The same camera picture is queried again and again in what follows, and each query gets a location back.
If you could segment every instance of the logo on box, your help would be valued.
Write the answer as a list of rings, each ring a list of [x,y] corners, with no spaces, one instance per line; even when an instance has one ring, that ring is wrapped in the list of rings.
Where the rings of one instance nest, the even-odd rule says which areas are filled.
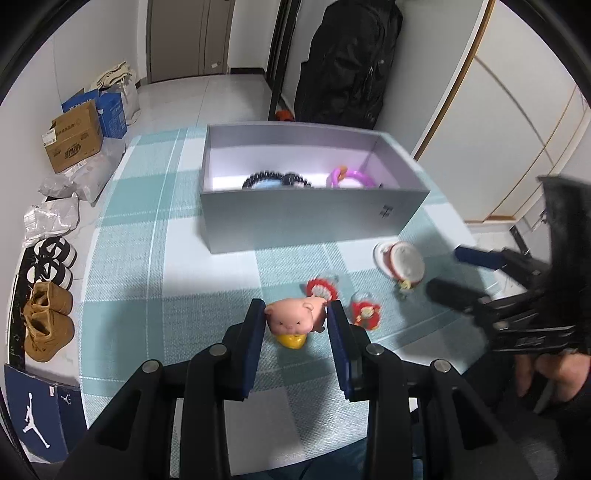
[[[77,143],[76,145],[72,145],[70,148],[66,150],[66,153],[64,153],[64,158],[72,158],[80,151],[81,148],[82,146],[79,143]]]

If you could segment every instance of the human hand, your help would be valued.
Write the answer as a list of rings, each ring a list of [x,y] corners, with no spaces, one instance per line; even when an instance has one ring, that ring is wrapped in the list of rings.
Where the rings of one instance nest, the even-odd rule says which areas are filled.
[[[540,355],[535,361],[529,355],[515,356],[515,386],[519,398],[531,387],[534,371],[556,382],[554,401],[567,402],[579,393],[587,381],[591,356],[582,353]]]

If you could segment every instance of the toy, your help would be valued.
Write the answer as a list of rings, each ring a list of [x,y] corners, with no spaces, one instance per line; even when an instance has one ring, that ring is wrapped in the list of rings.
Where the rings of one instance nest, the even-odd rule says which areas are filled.
[[[349,170],[347,167],[339,167],[334,169],[327,179],[327,185],[330,188],[338,189],[340,188],[340,182],[342,182],[344,179],[354,179],[362,187],[377,186],[374,180],[365,173],[357,170]]]
[[[300,349],[308,333],[324,332],[327,305],[320,297],[279,300],[265,308],[267,325],[280,344]]]
[[[275,112],[275,120],[278,122],[295,122],[296,119],[289,110],[279,110]]]
[[[379,270],[395,280],[401,291],[416,287],[425,276],[425,262],[417,247],[408,242],[385,242],[374,248]]]
[[[375,301],[371,293],[356,293],[351,298],[353,324],[366,330],[375,330],[379,324],[381,305]]]
[[[316,277],[306,284],[306,295],[308,297],[320,297],[326,301],[339,299],[339,292],[336,287],[324,277]]]
[[[270,189],[277,187],[311,188],[312,184],[297,173],[289,172],[283,174],[276,171],[264,170],[248,177],[242,185],[243,189]]]

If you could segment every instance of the black bag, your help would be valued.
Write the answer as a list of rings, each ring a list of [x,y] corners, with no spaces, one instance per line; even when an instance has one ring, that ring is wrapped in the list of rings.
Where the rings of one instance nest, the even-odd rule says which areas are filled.
[[[298,122],[373,128],[402,26],[394,0],[337,0],[324,12],[295,95]]]

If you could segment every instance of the white cabinet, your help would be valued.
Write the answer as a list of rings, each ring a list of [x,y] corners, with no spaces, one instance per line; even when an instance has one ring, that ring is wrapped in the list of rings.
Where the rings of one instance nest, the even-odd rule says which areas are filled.
[[[513,10],[497,1],[476,55],[547,142],[575,86],[554,52]]]
[[[419,163],[464,220],[485,220],[544,146],[519,107],[477,61]],[[546,157],[543,169],[552,164]]]
[[[568,160],[585,110],[556,55],[497,1],[419,163],[465,221],[518,219],[540,195],[537,177]]]

